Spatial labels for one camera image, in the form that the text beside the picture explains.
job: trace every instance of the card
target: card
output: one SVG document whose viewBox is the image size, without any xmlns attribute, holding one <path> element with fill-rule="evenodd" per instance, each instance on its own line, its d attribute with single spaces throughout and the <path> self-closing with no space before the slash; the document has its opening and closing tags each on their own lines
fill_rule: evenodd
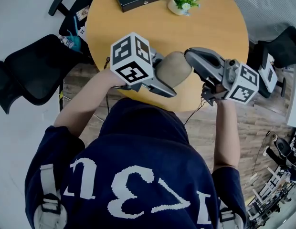
<svg viewBox="0 0 296 229">
<path fill-rule="evenodd" d="M 85 17 L 87 17 L 89 13 L 90 5 L 87 5 L 85 8 L 81 9 L 76 13 L 77 18 L 79 21 L 83 20 Z"/>
</svg>

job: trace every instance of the white device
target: white device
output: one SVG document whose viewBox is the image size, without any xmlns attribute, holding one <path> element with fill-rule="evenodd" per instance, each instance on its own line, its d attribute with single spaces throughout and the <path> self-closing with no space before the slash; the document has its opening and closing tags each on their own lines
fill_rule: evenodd
<svg viewBox="0 0 296 229">
<path fill-rule="evenodd" d="M 247 104 L 259 89 L 259 75 L 245 63 L 235 70 L 236 78 L 225 99 Z"/>
<path fill-rule="evenodd" d="M 128 85 L 153 78 L 149 42 L 132 32 L 113 43 L 110 69 Z"/>
<path fill-rule="evenodd" d="M 277 76 L 271 65 L 272 62 L 274 62 L 274 58 L 270 54 L 268 54 L 265 69 L 262 66 L 260 66 L 258 69 L 258 72 L 262 77 L 262 80 L 264 81 L 268 92 L 270 93 L 273 92 L 275 85 L 277 83 Z"/>
</svg>

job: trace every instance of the forearm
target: forearm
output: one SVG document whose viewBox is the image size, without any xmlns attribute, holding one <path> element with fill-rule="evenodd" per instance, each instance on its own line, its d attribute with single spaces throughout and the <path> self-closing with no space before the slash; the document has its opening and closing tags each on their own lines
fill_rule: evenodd
<svg viewBox="0 0 296 229">
<path fill-rule="evenodd" d="M 231 101 L 217 103 L 214 171 L 223 166 L 237 168 L 240 159 L 240 143 L 235 104 Z"/>
<path fill-rule="evenodd" d="M 71 134 L 79 137 L 107 91 L 119 82 L 109 70 L 98 73 L 59 113 L 53 125 L 66 126 Z"/>
</svg>

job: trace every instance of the person's right arm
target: person's right arm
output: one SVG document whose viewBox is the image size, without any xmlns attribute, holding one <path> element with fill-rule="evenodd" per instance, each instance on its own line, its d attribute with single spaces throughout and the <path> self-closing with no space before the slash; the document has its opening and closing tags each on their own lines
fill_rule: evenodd
<svg viewBox="0 0 296 229">
<path fill-rule="evenodd" d="M 229 100 L 217 101 L 214 171 L 221 167 L 237 169 L 240 143 L 235 104 Z"/>
</svg>

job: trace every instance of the shirt sleeve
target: shirt sleeve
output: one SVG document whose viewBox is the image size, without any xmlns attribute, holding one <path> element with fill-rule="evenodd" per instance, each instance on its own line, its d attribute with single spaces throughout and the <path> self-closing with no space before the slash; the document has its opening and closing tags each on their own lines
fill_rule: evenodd
<svg viewBox="0 0 296 229">
<path fill-rule="evenodd" d="M 213 172 L 212 177 L 219 198 L 243 219 L 245 225 L 246 210 L 238 170 L 222 167 Z"/>
<path fill-rule="evenodd" d="M 67 127 L 50 126 L 46 129 L 25 179 L 25 211 L 32 227 L 34 212 L 43 199 L 40 166 L 53 164 L 55 185 L 58 190 L 70 162 L 84 148 L 83 141 L 72 135 Z"/>
</svg>

